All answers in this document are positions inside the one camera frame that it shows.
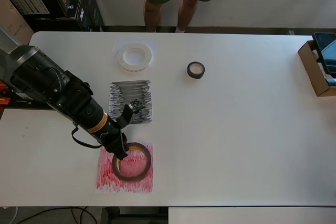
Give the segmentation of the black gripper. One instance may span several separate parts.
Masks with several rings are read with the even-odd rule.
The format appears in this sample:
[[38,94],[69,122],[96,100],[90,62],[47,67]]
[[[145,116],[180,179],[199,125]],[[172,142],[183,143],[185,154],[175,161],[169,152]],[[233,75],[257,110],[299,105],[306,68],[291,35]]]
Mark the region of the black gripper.
[[100,140],[107,152],[113,153],[113,160],[123,160],[128,156],[127,138],[120,127],[114,122],[108,122],[102,129]]

